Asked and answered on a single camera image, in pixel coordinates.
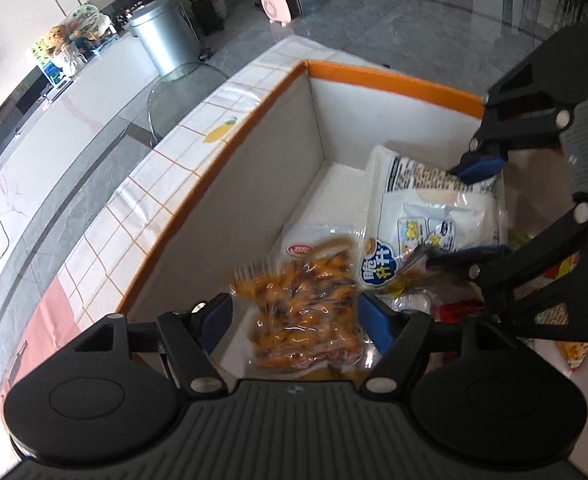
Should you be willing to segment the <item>red snack bag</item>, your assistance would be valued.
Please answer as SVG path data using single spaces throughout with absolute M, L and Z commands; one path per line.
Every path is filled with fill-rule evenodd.
M 466 299 L 431 307 L 431 316 L 439 323 L 460 324 L 469 315 L 484 309 L 484 303 L 478 299 Z

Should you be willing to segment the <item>large white chip bag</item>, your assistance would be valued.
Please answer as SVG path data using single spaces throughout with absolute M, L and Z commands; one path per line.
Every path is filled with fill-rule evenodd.
M 411 259 L 427 250 L 435 256 L 501 242 L 501 179 L 471 185 L 379 145 L 365 166 L 367 208 L 359 247 L 363 287 L 383 289 L 403 271 L 420 271 Z

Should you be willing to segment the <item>orange dried snack packet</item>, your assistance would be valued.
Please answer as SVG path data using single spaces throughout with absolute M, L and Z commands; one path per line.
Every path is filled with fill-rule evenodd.
M 249 362 L 288 374 L 324 365 L 355 366 L 363 353 L 353 276 L 356 240 L 320 240 L 300 257 L 258 260 L 234 272 L 233 295 L 254 310 Z

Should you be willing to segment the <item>orange cracker snack bag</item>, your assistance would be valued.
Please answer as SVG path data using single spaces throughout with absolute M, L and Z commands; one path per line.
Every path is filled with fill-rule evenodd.
M 556 264 L 551 269 L 546 270 L 540 278 L 536 280 L 536 290 L 544 289 L 545 286 L 553 284 L 560 278 L 564 278 L 578 266 L 580 256 L 578 252 L 565 258 L 561 263 Z M 546 308 L 538 313 L 534 322 L 539 325 L 550 325 L 561 327 L 563 339 L 554 341 L 555 348 L 565 363 L 564 367 L 568 375 L 576 372 L 588 356 L 588 342 L 569 340 L 567 335 L 572 335 L 574 326 L 571 325 L 571 318 L 567 305 L 564 302 L 556 304 L 553 307 Z

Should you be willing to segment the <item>white spicy strip packet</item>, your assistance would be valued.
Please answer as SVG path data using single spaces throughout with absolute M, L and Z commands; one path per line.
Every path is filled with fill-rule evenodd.
M 273 258 L 277 264 L 351 254 L 359 248 L 364 229 L 347 224 L 298 222 L 285 226 Z

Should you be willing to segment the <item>orange storage box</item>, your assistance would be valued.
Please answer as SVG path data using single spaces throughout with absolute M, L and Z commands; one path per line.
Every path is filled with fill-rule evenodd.
M 212 139 L 227 144 L 209 162 L 204 176 L 187 192 L 134 275 L 118 311 L 130 323 L 154 323 L 171 311 L 191 311 L 228 292 L 233 321 L 210 362 L 222 378 L 352 379 L 362 382 L 381 358 L 363 336 L 360 361 L 350 368 L 317 365 L 297 373 L 268 373 L 253 367 L 253 306 L 233 295 L 234 272 L 273 258 L 285 226 L 298 222 L 347 224 L 363 228 L 367 213 L 365 166 L 382 145 L 423 164 L 449 170 L 469 150 L 484 104 L 475 96 L 438 84 L 348 64 L 300 62 L 249 114 L 235 133 L 217 128 Z M 514 230 L 515 208 L 504 179 L 501 242 L 514 250 L 531 236 Z M 428 270 L 424 250 L 411 261 L 420 271 L 403 271 L 399 281 L 368 289 L 391 310 L 431 315 L 437 304 L 478 299 L 484 312 L 514 330 L 491 311 L 468 272 Z

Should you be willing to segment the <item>pink checkered table mat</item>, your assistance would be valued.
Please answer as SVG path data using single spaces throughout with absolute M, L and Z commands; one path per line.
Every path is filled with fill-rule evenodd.
M 303 60 L 361 58 L 289 36 L 233 75 L 157 76 L 90 141 L 16 240 L 0 272 L 0 412 L 14 382 L 118 309 L 187 192 Z

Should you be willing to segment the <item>white tv console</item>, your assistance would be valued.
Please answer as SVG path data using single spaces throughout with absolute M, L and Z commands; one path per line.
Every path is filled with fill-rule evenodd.
M 44 199 L 105 125 L 157 76 L 140 40 L 109 46 L 0 156 L 0 272 Z

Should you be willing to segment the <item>pink space heater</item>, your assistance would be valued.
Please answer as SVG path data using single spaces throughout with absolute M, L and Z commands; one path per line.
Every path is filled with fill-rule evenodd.
M 300 0 L 260 0 L 262 10 L 271 24 L 285 27 L 303 17 Z

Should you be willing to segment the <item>teddy bear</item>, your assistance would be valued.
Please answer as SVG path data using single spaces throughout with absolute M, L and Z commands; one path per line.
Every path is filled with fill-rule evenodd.
M 66 77 L 73 78 L 78 73 L 80 58 L 76 46 L 68 40 L 67 28 L 64 25 L 51 27 L 44 42 L 52 63 Z

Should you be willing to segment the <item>silver trash can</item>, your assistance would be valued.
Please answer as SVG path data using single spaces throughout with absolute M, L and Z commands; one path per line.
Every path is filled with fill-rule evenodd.
M 135 10 L 129 29 L 138 37 L 160 76 L 197 63 L 201 43 L 181 0 L 154 0 Z

